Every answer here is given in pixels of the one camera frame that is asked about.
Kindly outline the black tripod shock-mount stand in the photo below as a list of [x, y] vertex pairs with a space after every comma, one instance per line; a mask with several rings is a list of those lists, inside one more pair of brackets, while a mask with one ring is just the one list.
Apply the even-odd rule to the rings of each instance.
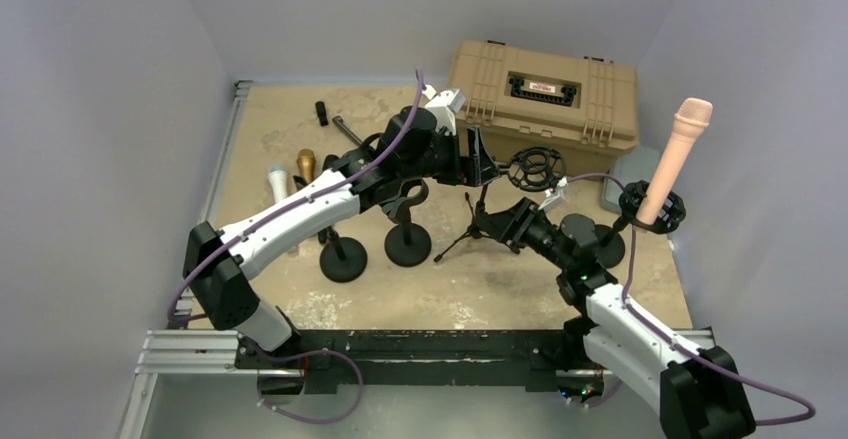
[[[566, 177], [565, 159], [559, 151], [553, 148], [533, 146], [514, 154], [506, 165], [501, 167], [501, 175], [506, 177], [513, 186], [521, 191], [543, 192], [545, 194], [547, 189], [555, 186], [561, 178]], [[469, 208], [471, 222], [465, 232], [453, 241], [452, 246], [456, 246], [456, 244], [464, 239], [485, 238], [493, 240], [483, 235], [475, 224], [476, 213], [481, 210], [486, 211], [485, 200], [487, 193], [488, 187], [483, 186], [475, 203], [471, 201], [469, 194], [464, 195]]]

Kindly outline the black round-base mic stand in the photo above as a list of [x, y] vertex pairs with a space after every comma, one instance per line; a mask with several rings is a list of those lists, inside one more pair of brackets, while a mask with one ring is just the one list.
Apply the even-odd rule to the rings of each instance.
[[422, 204], [429, 195], [423, 179], [404, 182], [400, 191], [381, 205], [381, 210], [395, 226], [387, 233], [384, 251], [388, 259], [401, 267], [414, 267], [424, 262], [432, 249], [426, 229], [412, 221], [411, 208]]

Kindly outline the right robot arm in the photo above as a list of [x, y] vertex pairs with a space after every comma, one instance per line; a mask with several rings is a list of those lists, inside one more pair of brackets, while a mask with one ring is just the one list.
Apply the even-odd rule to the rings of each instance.
[[595, 222], [569, 214], [553, 224], [534, 201], [480, 211], [478, 228], [513, 251], [530, 248], [560, 273], [560, 295], [582, 316], [561, 351], [576, 366], [590, 361], [612, 371], [657, 414], [668, 438], [743, 438], [756, 429], [737, 368], [719, 346], [705, 349], [638, 304], [601, 264]]

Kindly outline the black microphone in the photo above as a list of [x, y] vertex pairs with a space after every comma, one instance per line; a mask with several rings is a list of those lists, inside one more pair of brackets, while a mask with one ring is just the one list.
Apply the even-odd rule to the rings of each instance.
[[338, 159], [339, 159], [339, 157], [334, 155], [334, 154], [326, 155], [325, 158], [324, 158], [322, 170], [323, 171], [336, 171], [337, 170], [336, 162], [338, 161]]

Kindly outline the gold microphone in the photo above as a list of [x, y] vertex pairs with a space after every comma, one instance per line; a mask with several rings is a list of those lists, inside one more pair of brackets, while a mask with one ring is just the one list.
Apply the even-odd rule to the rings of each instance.
[[301, 149], [297, 153], [296, 164], [299, 175], [304, 179], [304, 181], [307, 184], [313, 182], [316, 168], [316, 156], [314, 151], [308, 148]]

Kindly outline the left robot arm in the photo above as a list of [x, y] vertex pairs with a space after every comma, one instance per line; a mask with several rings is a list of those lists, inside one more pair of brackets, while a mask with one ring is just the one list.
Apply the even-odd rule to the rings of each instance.
[[236, 330], [259, 345], [272, 367], [297, 358], [298, 341], [285, 314], [250, 284], [280, 255], [320, 230], [397, 200], [402, 187], [432, 178], [451, 186], [480, 187], [500, 168], [477, 128], [468, 130], [462, 154], [455, 132], [436, 115], [408, 106], [383, 133], [344, 153], [307, 186], [252, 217], [221, 229], [203, 222], [191, 229], [184, 285], [216, 330]]

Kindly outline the black clip mic stand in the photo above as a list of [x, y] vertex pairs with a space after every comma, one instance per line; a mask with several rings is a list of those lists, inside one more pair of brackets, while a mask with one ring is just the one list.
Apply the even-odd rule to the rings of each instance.
[[320, 231], [318, 238], [323, 245], [319, 267], [327, 279], [348, 283], [363, 274], [368, 254], [361, 242], [352, 237], [341, 237], [333, 227]]

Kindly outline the white microphone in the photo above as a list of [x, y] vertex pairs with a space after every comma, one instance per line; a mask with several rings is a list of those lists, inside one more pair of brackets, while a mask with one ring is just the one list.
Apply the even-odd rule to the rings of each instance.
[[269, 167], [267, 179], [271, 188], [274, 203], [279, 203], [289, 196], [289, 174], [283, 165], [271, 165]]

